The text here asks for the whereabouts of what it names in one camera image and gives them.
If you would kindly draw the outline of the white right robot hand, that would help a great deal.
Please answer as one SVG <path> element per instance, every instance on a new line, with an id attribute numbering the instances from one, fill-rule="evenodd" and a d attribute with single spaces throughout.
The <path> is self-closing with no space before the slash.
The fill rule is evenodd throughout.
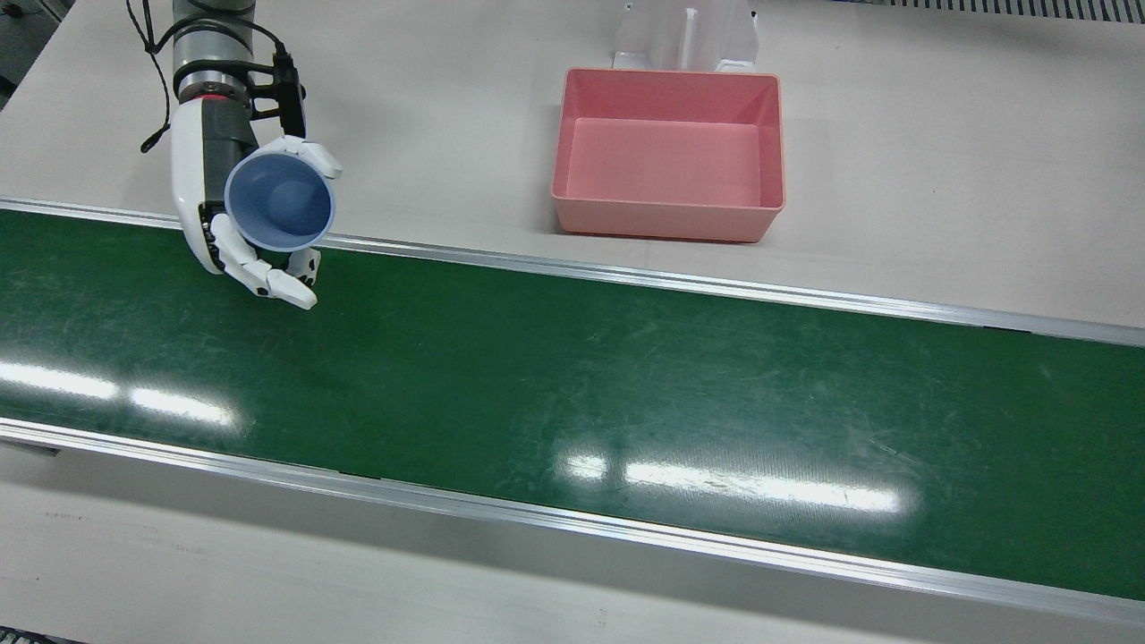
<path id="1" fill-rule="evenodd" d="M 177 107 L 171 133 L 174 206 L 196 260 L 254 296 L 311 309 L 316 245 L 344 172 L 333 155 L 306 136 L 261 144 L 244 107 L 216 95 Z"/>

